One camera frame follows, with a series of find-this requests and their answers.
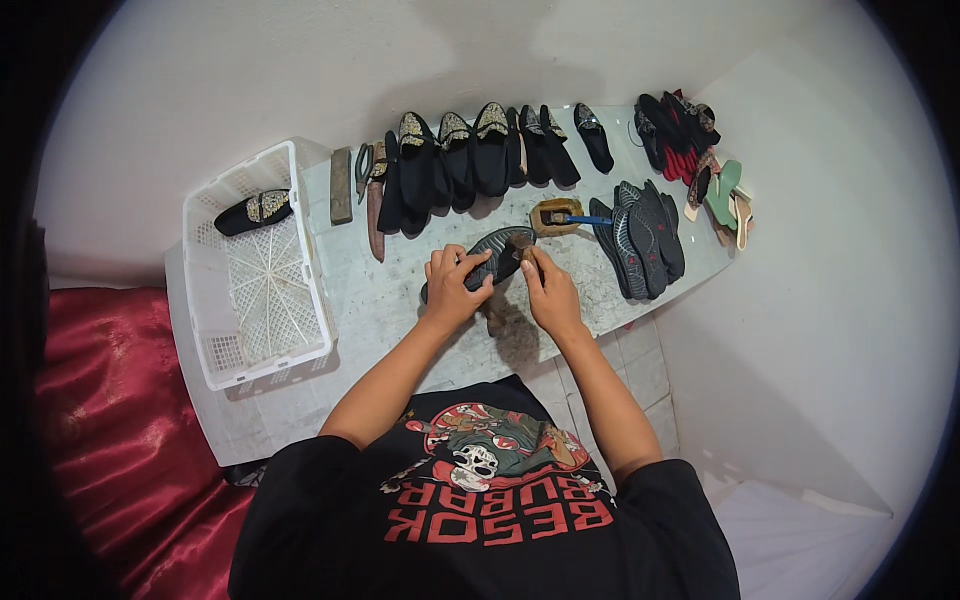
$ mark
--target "plastic crate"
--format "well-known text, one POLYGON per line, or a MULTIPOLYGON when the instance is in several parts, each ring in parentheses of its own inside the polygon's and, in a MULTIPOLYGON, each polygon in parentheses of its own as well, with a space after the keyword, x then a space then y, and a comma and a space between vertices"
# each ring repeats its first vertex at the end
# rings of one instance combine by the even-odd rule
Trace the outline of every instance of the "plastic crate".
POLYGON ((309 228, 302 172, 331 152, 295 137, 244 161, 183 203, 183 265, 190 323, 206 384, 240 385, 325 361, 337 329, 309 228), (293 215, 232 237, 213 220, 262 191, 290 189, 293 215))

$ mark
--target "black t-shirt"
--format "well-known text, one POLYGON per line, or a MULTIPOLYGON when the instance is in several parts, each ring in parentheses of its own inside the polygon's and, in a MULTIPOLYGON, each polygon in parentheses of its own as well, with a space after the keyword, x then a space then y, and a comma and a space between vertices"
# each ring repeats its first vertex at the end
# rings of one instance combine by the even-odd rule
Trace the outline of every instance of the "black t-shirt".
POLYGON ((360 451, 280 450, 228 586, 246 598, 738 598, 733 557, 689 463, 612 496, 518 378, 411 398, 360 451))

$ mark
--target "blue brush handle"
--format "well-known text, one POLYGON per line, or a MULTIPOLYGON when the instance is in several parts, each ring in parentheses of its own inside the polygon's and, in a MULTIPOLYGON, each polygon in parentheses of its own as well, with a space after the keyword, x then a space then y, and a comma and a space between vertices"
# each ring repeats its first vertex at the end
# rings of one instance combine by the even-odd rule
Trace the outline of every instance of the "blue brush handle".
POLYGON ((582 223, 584 225, 613 225, 613 219, 604 217, 566 217, 568 223, 582 223))

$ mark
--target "person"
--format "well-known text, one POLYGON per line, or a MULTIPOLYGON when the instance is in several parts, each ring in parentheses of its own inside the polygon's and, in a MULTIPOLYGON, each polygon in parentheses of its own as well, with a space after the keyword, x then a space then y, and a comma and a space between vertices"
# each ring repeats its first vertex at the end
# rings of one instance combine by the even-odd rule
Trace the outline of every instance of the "person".
POLYGON ((490 252, 433 251, 426 311, 330 412, 267 466, 228 593, 246 598, 738 598, 730 548, 693 467, 650 422, 580 319, 570 275, 534 247, 530 312, 573 372, 617 486, 516 375, 411 396, 493 293, 490 252))

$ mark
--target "work table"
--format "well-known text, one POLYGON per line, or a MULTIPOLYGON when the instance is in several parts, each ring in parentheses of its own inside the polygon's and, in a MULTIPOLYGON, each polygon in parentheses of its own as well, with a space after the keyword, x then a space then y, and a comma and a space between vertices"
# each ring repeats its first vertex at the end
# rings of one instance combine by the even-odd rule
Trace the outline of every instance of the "work table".
MULTIPOLYGON (((353 205, 353 221, 329 223, 329 163, 304 172, 310 204, 310 226, 324 265, 323 281, 333 307, 339 338, 325 359, 305 363, 220 392, 205 382, 190 330, 183 280, 182 250, 178 243, 165 255, 167 290, 180 366, 187 390, 207 441, 221 466, 273 455, 287 444, 317 434, 326 416, 343 394, 410 330, 422 311, 420 288, 423 263, 444 244, 469 249, 487 233, 506 226, 529 225, 533 206, 549 198, 577 198, 586 210, 591 197, 612 206, 613 187, 628 180, 642 187, 650 179, 673 196, 681 214, 679 235, 684 248, 685 275, 656 300, 624 300, 612 265, 596 243, 590 226, 568 235, 541 238, 538 245, 568 271, 580 292, 581 317, 594 335, 627 324, 662 306, 716 275, 733 261, 733 250, 723 248, 701 211, 691 223, 684 216, 686 188, 667 182, 650 168, 633 127, 631 107, 593 108, 607 131, 615 160, 604 176, 590 162, 587 149, 573 127, 573 109, 553 110, 568 139, 564 144, 582 179, 562 190, 551 181, 511 188, 503 199, 479 199, 468 212, 452 210, 431 216, 423 233, 408 239, 402 233, 386 236, 383 264, 371 255, 367 238, 366 200, 353 205)), ((444 345, 418 386, 418 392, 465 387, 493 381, 556 356, 553 341, 534 323, 522 274, 497 286, 492 299, 506 321, 501 337, 491 338, 479 313, 444 345)))

